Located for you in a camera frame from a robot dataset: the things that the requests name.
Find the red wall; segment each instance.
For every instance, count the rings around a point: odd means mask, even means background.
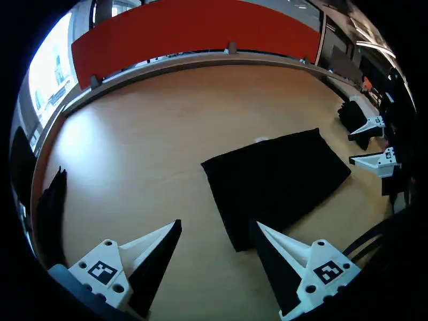
[[[183,51],[227,48],[308,56],[320,34],[294,18],[239,0],[160,0],[108,19],[71,46],[81,88],[138,62]]]

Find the screw hole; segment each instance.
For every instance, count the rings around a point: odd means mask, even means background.
[[[314,293],[316,289],[317,288],[315,287],[315,285],[308,285],[306,287],[305,291],[308,292],[308,293]]]
[[[124,290],[124,287],[120,284],[113,285],[113,291],[115,291],[116,293],[122,293]]]
[[[89,290],[92,292],[92,287],[89,284],[85,283],[83,286],[86,288],[86,290]]]
[[[323,297],[323,302],[327,302],[327,301],[329,301],[331,299],[332,299],[331,295],[326,295],[325,297]]]
[[[101,293],[97,293],[97,294],[95,294],[95,296],[103,302],[107,301],[107,298],[104,295],[102,295]]]

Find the black cloth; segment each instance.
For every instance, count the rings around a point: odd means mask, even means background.
[[[354,101],[343,103],[342,107],[338,110],[338,114],[340,121],[349,133],[356,131],[360,127],[364,126],[365,123],[367,123],[367,118],[365,117],[363,111]],[[361,147],[361,149],[367,150],[370,138],[376,136],[377,134],[379,134],[378,130],[375,129],[375,132],[366,131],[361,134],[357,134],[352,138],[349,137],[349,139],[354,140],[358,146]]]
[[[202,167],[236,251],[252,247],[250,218],[281,231],[322,203],[351,173],[318,128],[228,152]]]
[[[264,236],[254,220],[250,222],[249,233],[281,308],[282,316],[285,316],[300,304],[296,291],[302,278]]]
[[[67,193],[67,172],[61,166],[50,186],[39,198],[34,218],[37,245],[46,267],[67,265],[63,250],[63,214]]]

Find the ceiling light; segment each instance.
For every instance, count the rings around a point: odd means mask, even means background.
[[[395,54],[390,49],[382,47],[379,44],[366,42],[366,41],[357,41],[356,44],[359,46],[362,46],[362,47],[369,47],[369,48],[377,49],[380,52],[383,52],[384,54],[390,55],[391,57],[395,58]]]
[[[331,31],[336,32],[336,28],[334,28],[334,27],[330,26],[329,24],[326,24],[325,26],[326,26],[328,29],[330,29]]]

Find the white object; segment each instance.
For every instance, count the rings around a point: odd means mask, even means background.
[[[324,300],[346,286],[360,272],[360,268],[326,240],[317,240],[311,246],[285,236],[259,222],[266,238],[302,278],[297,288],[300,304],[282,321],[292,320],[323,304]]]
[[[90,291],[121,311],[131,310],[128,278],[168,234],[174,222],[118,246],[104,240],[68,270]]]
[[[358,104],[364,116],[369,119],[372,117],[379,116],[379,111],[374,107],[367,97],[363,95],[354,95],[349,98],[350,101],[354,101]]]
[[[385,130],[384,130],[385,122],[384,122],[382,116],[368,118],[367,123],[365,123],[363,126],[361,126],[356,131],[353,131],[351,133],[351,135],[362,133],[362,132],[368,131],[369,129],[375,128],[375,127],[382,128],[382,137],[383,137],[385,135]]]
[[[376,153],[367,156],[350,157],[354,165],[375,173],[378,177],[391,177],[394,173],[394,166],[400,166],[395,158],[393,147],[388,147],[383,153]]]
[[[269,137],[258,137],[256,139],[254,139],[254,141],[256,143],[259,143],[259,142],[262,142],[262,141],[265,141],[265,140],[269,140]]]

